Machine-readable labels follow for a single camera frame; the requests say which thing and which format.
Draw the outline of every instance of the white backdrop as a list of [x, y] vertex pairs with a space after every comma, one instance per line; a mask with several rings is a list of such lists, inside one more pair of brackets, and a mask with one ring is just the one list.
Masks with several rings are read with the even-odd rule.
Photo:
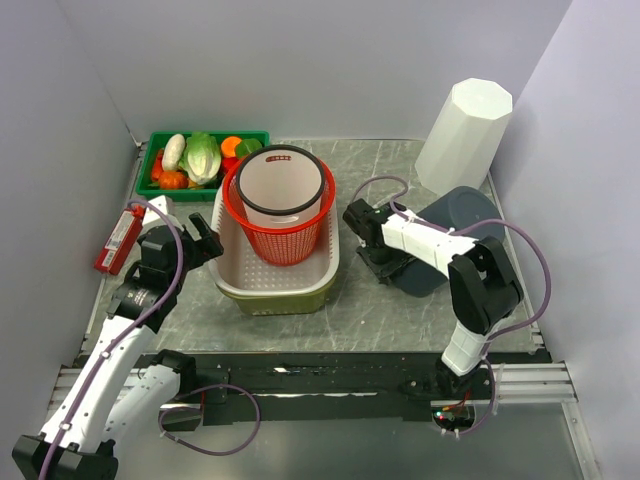
[[58, 0], [138, 140], [426, 138], [451, 86], [517, 98], [570, 0]]
[[13, 480], [13, 445], [39, 433], [80, 349], [135, 145], [57, 5], [2, 6], [0, 478]]
[[[640, 477], [640, 5], [574, 0], [494, 162], [507, 217], [540, 241], [541, 321], [566, 360], [606, 479]], [[537, 260], [519, 244], [525, 278]], [[534, 303], [542, 285], [528, 282]]]

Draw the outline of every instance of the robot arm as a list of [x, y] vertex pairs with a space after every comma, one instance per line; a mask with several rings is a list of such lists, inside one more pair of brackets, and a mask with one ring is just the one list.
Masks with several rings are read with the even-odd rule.
[[[64, 435], [47, 478], [114, 478], [117, 458], [125, 450], [123, 442], [135, 438], [132, 431], [142, 426], [150, 415], [157, 414], [160, 406], [176, 394], [190, 392], [195, 387], [195, 360], [178, 352], [163, 351], [156, 356], [145, 376], [114, 407], [136, 360], [177, 304], [187, 272], [223, 253], [218, 234], [199, 214], [189, 217], [201, 237], [194, 240], [172, 215], [173, 205], [166, 197], [158, 197], [152, 204], [165, 213], [180, 235], [184, 267], [178, 272], [178, 286], [162, 307], [144, 324], [134, 328], [111, 353], [104, 350], [165, 295], [176, 275], [176, 240], [159, 216], [148, 210], [143, 220], [143, 234], [138, 238], [141, 259], [131, 266], [124, 282], [113, 294], [98, 344], [78, 380], [40, 435], [22, 436], [16, 443], [13, 458], [26, 479], [38, 478], [44, 456], [60, 430]], [[84, 392], [80, 409], [65, 422], [69, 405], [80, 395], [89, 372], [100, 357], [104, 358], [103, 364]]]
[[389, 204], [374, 209], [363, 199], [347, 207], [343, 219], [363, 245], [365, 263], [383, 283], [413, 261], [423, 261], [449, 279], [458, 318], [438, 362], [443, 393], [464, 388], [476, 372], [487, 339], [523, 299], [523, 290], [502, 244], [492, 237], [453, 236], [412, 221], [415, 214]]

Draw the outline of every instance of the green tray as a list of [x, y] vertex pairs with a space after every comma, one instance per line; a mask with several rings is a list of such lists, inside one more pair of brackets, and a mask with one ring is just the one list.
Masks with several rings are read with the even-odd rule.
[[[184, 138], [189, 138], [191, 132], [155, 132], [149, 139], [149, 145], [147, 146], [147, 153], [144, 156], [144, 162], [142, 162], [142, 168], [140, 169], [140, 175], [136, 182], [136, 193], [146, 198], [155, 198], [160, 195], [166, 195], [169, 198], [174, 199], [177, 202], [213, 202], [216, 199], [216, 193], [222, 183], [222, 176], [218, 175], [214, 188], [205, 188], [202, 190], [160, 190], [159, 188], [149, 188], [151, 183], [151, 169], [156, 159], [158, 150], [164, 148], [167, 145], [169, 139], [176, 133], [181, 133]], [[246, 132], [207, 132], [212, 137], [215, 137], [218, 142], [218, 146], [222, 141], [230, 136], [246, 138], [256, 138], [262, 143], [263, 146], [269, 145], [269, 133], [263, 131], [246, 131]]]

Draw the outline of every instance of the carrot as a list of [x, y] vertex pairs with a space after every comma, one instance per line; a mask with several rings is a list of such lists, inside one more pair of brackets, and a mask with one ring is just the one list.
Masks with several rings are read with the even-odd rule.
[[236, 156], [236, 146], [242, 142], [239, 137], [227, 137], [220, 145], [220, 151], [224, 158], [230, 158]]

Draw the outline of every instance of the red pepper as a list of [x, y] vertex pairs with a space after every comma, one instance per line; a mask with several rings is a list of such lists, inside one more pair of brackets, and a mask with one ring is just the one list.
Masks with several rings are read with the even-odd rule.
[[226, 175], [231, 168], [238, 163], [238, 159], [236, 157], [227, 157], [222, 159], [222, 166], [220, 170], [222, 170], [223, 175]]
[[162, 175], [164, 170], [162, 169], [162, 157], [164, 156], [164, 148], [158, 150], [158, 154], [156, 155], [156, 161], [153, 163], [153, 168], [151, 169], [151, 181], [157, 182]]

